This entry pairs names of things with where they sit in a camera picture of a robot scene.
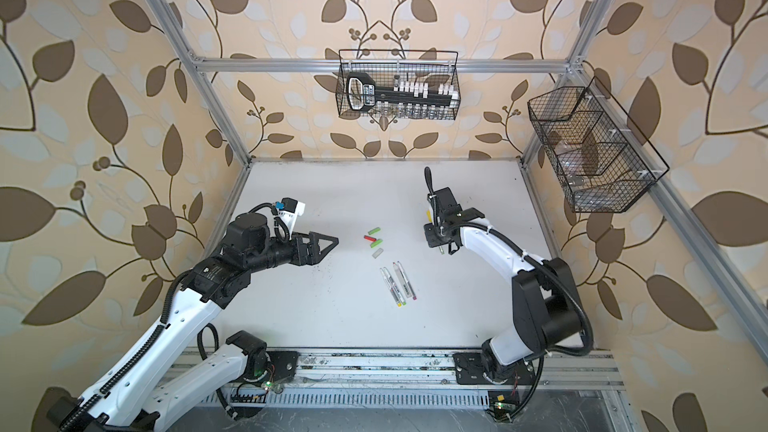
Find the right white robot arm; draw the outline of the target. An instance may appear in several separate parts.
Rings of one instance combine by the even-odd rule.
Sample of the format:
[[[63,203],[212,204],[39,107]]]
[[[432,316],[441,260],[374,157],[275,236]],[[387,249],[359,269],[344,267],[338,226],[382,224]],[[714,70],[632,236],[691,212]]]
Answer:
[[[428,185],[427,201],[428,246],[445,246],[451,254],[466,248],[511,286],[512,326],[481,345],[480,363],[488,381],[503,383],[518,367],[549,352],[582,357],[594,349],[591,321],[564,260],[527,252],[493,228],[482,212],[462,208],[448,187]]]

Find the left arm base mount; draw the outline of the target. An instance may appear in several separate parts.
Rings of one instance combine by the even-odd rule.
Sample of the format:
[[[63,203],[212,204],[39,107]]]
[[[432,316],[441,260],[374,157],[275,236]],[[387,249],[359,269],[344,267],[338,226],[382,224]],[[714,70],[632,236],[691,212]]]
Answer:
[[[259,414],[267,400],[280,394],[293,380],[297,371],[299,353],[296,351],[264,351],[248,364],[241,378],[225,394],[230,416],[245,420]]]

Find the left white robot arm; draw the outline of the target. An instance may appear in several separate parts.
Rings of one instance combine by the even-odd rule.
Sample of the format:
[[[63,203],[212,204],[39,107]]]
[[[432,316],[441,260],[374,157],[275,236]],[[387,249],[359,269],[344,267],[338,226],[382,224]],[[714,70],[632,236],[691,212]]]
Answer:
[[[281,265],[314,266],[339,243],[310,232],[282,241],[266,229],[226,233],[218,250],[182,273],[169,288],[159,319],[80,397],[41,405],[58,431],[165,431],[205,397],[236,379],[259,382],[271,374],[266,343],[239,331],[201,363],[168,382],[167,370],[192,339],[251,283],[251,276]]]

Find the clear pen yellow cap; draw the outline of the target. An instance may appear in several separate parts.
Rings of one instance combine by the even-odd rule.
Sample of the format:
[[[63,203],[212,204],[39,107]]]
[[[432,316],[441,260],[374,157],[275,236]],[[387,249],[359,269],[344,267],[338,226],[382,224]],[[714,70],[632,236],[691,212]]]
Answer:
[[[439,237],[436,232],[435,222],[432,216],[432,211],[426,211],[427,224],[425,225],[425,237],[427,238],[428,245],[431,248],[436,248],[441,255],[445,254],[445,249],[442,243],[439,242]]]

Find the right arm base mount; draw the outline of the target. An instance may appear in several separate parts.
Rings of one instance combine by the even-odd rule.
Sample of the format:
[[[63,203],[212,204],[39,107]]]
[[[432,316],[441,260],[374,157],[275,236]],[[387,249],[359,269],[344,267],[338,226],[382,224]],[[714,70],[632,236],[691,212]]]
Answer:
[[[489,352],[459,352],[452,356],[459,385],[495,385],[499,395],[490,395],[486,413],[497,423],[512,423],[530,403],[543,375],[544,358],[521,359],[500,365]]]

